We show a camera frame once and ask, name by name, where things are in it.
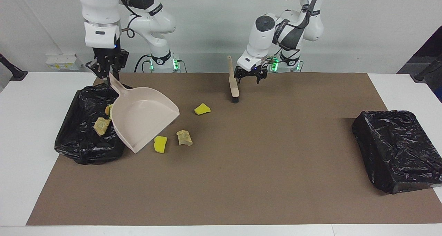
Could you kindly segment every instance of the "plastic wrap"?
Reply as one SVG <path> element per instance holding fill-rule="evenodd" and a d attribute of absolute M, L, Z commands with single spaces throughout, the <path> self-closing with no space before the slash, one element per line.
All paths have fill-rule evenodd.
<path fill-rule="evenodd" d="M 112 123 L 102 137 L 93 128 L 97 118 L 109 117 L 105 108 L 117 97 L 105 84 L 77 91 L 55 140 L 55 150 L 80 164 L 100 164 L 120 158 L 124 144 Z"/>
<path fill-rule="evenodd" d="M 395 194 L 442 186 L 442 158 L 413 113 L 365 111 L 352 130 L 376 188 Z"/>

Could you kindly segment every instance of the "small white box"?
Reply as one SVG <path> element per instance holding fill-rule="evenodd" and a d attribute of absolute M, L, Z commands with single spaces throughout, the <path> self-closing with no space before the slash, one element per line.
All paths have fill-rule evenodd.
<path fill-rule="evenodd" d="M 68 60 L 65 56 L 58 57 L 57 61 L 55 61 L 55 66 L 58 67 L 60 70 L 68 70 L 68 66 L 66 64 L 66 61 Z"/>
<path fill-rule="evenodd" d="M 57 55 L 48 55 L 47 57 L 48 57 L 48 60 L 46 61 L 46 65 L 52 70 L 60 70 L 60 67 L 56 63 L 58 56 Z"/>
<path fill-rule="evenodd" d="M 69 55 L 66 64 L 69 70 L 79 70 L 81 68 L 81 61 L 76 55 Z"/>

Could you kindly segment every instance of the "black cable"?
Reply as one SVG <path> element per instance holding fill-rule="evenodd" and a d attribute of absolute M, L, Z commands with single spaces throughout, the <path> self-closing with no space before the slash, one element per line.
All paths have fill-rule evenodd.
<path fill-rule="evenodd" d="M 177 62 L 177 63 L 183 63 L 183 65 L 184 65 L 184 70 L 185 70 L 186 72 L 188 72 L 188 69 L 186 68 L 186 63 L 185 63 L 183 60 L 177 60 L 176 62 Z"/>
<path fill-rule="evenodd" d="M 302 63 L 302 66 L 301 66 L 301 68 L 299 69 L 299 72 L 302 72 L 302 68 L 303 68 L 303 66 L 304 66 L 304 63 L 303 63 L 303 61 L 300 61 L 299 60 L 299 58 L 298 58 L 298 67 L 299 67 L 299 65 Z"/>
<path fill-rule="evenodd" d="M 126 7 L 126 9 L 128 9 L 132 14 L 134 14 L 137 17 L 141 17 L 139 14 L 136 14 L 131 8 L 129 8 L 129 6 L 127 6 L 126 3 L 123 0 L 121 0 L 121 2 Z"/>
<path fill-rule="evenodd" d="M 145 63 L 151 63 L 150 62 L 150 60 L 148 60 L 148 61 L 144 61 L 142 64 L 141 64 L 141 71 L 144 73 L 144 64 Z"/>
<path fill-rule="evenodd" d="M 138 65 L 139 65 L 139 63 L 141 62 L 141 60 L 142 60 L 144 57 L 150 57 L 150 58 L 151 58 L 152 56 L 151 56 L 151 55 L 143 55 L 142 57 L 140 57 L 139 60 L 137 61 L 137 64 L 135 65 L 134 73 L 137 72 Z"/>
<path fill-rule="evenodd" d="M 279 26 L 281 26 L 281 25 L 282 25 L 282 22 L 278 23 L 278 24 L 276 25 L 276 29 L 275 29 L 275 31 L 277 31 L 277 30 L 279 29 Z M 291 24 L 288 24 L 288 23 L 287 23 L 286 25 L 289 25 L 289 26 L 294 27 L 294 28 L 299 28 L 299 27 L 296 27 L 296 26 L 291 25 Z M 300 51 L 299 49 L 292 49 L 292 48 L 289 48 L 289 47 L 283 45 L 281 42 L 278 41 L 278 38 L 276 38 L 276 33 L 273 34 L 273 39 L 275 40 L 276 43 L 279 44 L 279 46 L 281 47 L 281 49 L 284 49 L 284 50 L 287 50 L 287 51 L 297 50 L 297 52 L 295 52 L 295 54 L 297 54 L 297 53 Z"/>
<path fill-rule="evenodd" d="M 301 50 L 297 49 L 297 52 L 293 53 L 291 56 L 289 56 L 287 59 L 280 61 L 280 63 L 287 63 L 288 60 L 291 60 L 290 58 L 294 57 L 297 53 L 299 53 Z"/>
<path fill-rule="evenodd" d="M 134 19 L 136 19 L 137 17 L 141 17 L 141 16 L 140 16 L 139 14 L 136 14 L 131 8 L 129 8 L 129 6 L 127 6 L 126 3 L 125 3 L 123 0 L 121 0 L 121 2 L 123 3 L 124 7 L 126 7 L 126 9 L 128 9 L 133 15 L 135 15 L 135 17 L 133 17 L 133 18 L 129 21 L 129 23 L 128 23 L 128 25 L 127 25 L 127 28 L 126 28 L 126 29 L 127 29 L 127 31 L 126 31 L 126 35 L 128 36 L 128 38 L 134 38 L 134 37 L 135 37 L 135 31 L 131 29 L 131 22 L 132 22 Z"/>
<path fill-rule="evenodd" d="M 261 69 L 267 68 L 270 65 L 270 62 L 264 63 L 261 65 Z"/>
<path fill-rule="evenodd" d="M 131 22 L 132 22 L 134 19 L 136 19 L 136 18 L 137 18 L 137 16 L 134 16 L 134 17 L 129 21 L 129 23 L 128 23 L 128 25 L 127 25 L 127 29 L 128 29 L 128 30 L 126 31 L 126 34 L 127 34 L 128 38 L 134 38 L 134 37 L 135 37 L 135 31 L 131 29 Z"/>
<path fill-rule="evenodd" d="M 276 51 L 276 53 L 274 55 L 277 55 L 279 52 L 281 52 L 281 50 L 282 50 L 282 48 L 279 48 L 278 51 Z"/>
<path fill-rule="evenodd" d="M 298 29 L 304 29 L 310 23 L 311 11 L 309 11 L 309 10 L 305 10 L 305 11 L 308 12 L 308 14 L 305 14 L 305 19 L 306 19 L 305 25 L 304 25 L 304 27 L 296 27 Z"/>

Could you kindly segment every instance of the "dustpan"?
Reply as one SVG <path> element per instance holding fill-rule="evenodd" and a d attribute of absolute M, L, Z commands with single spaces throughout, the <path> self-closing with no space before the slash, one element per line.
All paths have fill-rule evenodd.
<path fill-rule="evenodd" d="M 109 80 L 110 86 L 119 94 L 110 112 L 115 132 L 134 153 L 180 114 L 175 103 L 155 89 L 127 89 L 112 74 L 109 74 Z"/>

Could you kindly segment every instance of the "crumbled sponge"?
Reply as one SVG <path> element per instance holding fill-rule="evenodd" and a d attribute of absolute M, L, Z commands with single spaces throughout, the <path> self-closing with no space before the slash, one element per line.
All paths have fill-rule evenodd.
<path fill-rule="evenodd" d="M 166 148 L 167 137 L 156 136 L 153 139 L 153 147 L 155 151 L 158 153 L 164 153 L 164 149 Z"/>
<path fill-rule="evenodd" d="M 191 139 L 191 135 L 189 134 L 188 131 L 181 130 L 181 131 L 177 132 L 176 134 L 178 135 L 178 143 L 179 144 L 184 144 L 187 146 L 191 146 L 193 144 L 192 139 Z"/>
<path fill-rule="evenodd" d="M 199 105 L 199 107 L 195 108 L 195 113 L 197 115 L 201 115 L 201 114 L 204 114 L 204 113 L 210 113 L 210 112 L 211 112 L 210 107 L 208 107 L 204 103 L 201 103 L 201 105 Z"/>
<path fill-rule="evenodd" d="M 113 106 L 114 106 L 114 104 L 110 104 L 110 105 L 108 105 L 108 106 L 106 107 L 106 109 L 104 110 L 104 113 L 106 113 L 106 115 L 109 116 L 109 119 L 110 119 L 110 120 L 112 119 L 111 110 L 112 110 L 112 107 L 113 107 Z"/>
<path fill-rule="evenodd" d="M 101 137 L 106 133 L 107 127 L 109 126 L 110 123 L 111 123 L 111 120 L 107 120 L 105 118 L 99 117 L 97 119 L 97 121 L 95 121 L 94 130 Z"/>

